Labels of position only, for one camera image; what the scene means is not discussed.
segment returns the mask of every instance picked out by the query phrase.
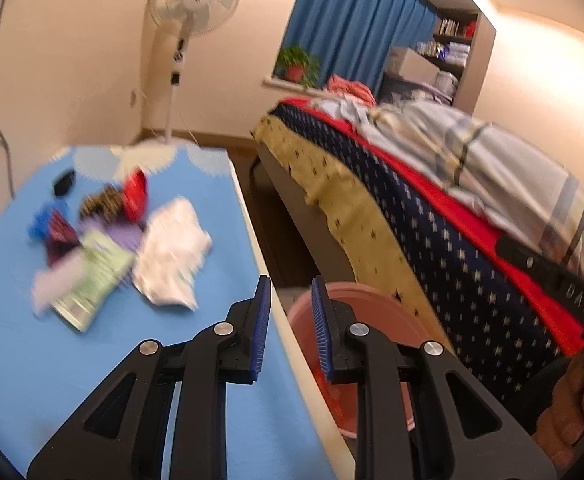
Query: navy patterned bedspread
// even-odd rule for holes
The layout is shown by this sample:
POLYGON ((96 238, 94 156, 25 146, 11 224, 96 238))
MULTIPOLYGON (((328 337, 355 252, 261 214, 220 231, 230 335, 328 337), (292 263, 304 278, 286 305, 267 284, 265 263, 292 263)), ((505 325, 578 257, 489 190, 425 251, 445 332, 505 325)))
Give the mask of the navy patterned bedspread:
POLYGON ((400 174, 300 108, 279 104, 270 114, 339 159, 367 187, 457 356, 492 395, 508 400, 561 354, 526 298, 400 174))

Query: metal pivot screw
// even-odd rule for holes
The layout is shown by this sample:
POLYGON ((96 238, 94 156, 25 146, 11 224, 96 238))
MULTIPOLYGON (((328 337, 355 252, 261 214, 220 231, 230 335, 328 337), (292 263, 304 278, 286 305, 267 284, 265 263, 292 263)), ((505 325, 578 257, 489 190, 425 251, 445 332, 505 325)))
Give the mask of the metal pivot screw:
POLYGON ((354 324, 350 325, 349 331, 353 335, 367 335, 370 333, 370 328, 366 324, 363 324, 363 323, 354 323, 354 324))
POLYGON ((441 355, 443 353, 443 347, 441 343, 437 343, 436 341, 428 341, 423 345, 423 349, 425 350, 426 354, 429 355, 441 355))
POLYGON ((156 341, 152 341, 148 339, 147 341, 143 341, 140 343, 139 351, 143 355, 152 355, 156 353, 156 350, 159 349, 159 344, 156 341))
POLYGON ((230 335, 234 330, 232 323, 223 321, 214 325, 214 333, 216 335, 230 335))

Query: bookshelf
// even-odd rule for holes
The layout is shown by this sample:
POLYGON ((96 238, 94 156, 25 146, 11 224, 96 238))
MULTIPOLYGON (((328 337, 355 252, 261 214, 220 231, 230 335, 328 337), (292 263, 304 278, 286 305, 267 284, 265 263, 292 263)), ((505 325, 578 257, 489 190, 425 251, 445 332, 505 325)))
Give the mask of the bookshelf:
POLYGON ((452 63, 448 63, 447 61, 443 61, 442 59, 438 59, 438 57, 434 57, 434 56, 423 56, 423 57, 425 59, 427 59, 430 63, 433 63, 436 66, 438 66, 441 70, 443 70, 445 72, 450 72, 451 74, 456 76, 456 78, 459 80, 463 76, 464 67, 462 67, 461 65, 455 65, 452 63))
POLYGON ((459 10, 459 9, 438 9, 438 17, 443 20, 452 20, 458 24, 458 28, 453 33, 441 32, 444 37, 456 36, 463 37, 463 29, 467 27, 470 23, 476 22, 478 20, 479 14, 475 10, 459 10))

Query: human hand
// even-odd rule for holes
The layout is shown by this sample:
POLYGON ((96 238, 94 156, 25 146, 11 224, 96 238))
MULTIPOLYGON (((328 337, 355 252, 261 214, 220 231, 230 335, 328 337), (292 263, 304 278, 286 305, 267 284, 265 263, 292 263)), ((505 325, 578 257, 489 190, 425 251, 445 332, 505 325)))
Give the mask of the human hand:
POLYGON ((536 422, 534 441, 559 468, 574 460, 572 446, 584 433, 584 351, 573 357, 552 391, 552 406, 536 422))

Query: green leaves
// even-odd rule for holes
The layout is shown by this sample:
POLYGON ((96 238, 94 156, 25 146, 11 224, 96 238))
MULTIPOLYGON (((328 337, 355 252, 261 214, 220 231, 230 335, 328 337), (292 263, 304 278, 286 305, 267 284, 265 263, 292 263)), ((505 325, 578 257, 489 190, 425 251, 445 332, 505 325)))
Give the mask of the green leaves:
POLYGON ((277 57, 277 70, 287 70, 291 66, 302 66, 305 69, 300 83, 303 86, 317 87, 321 62, 318 57, 307 54, 300 46, 293 45, 282 48, 277 57))

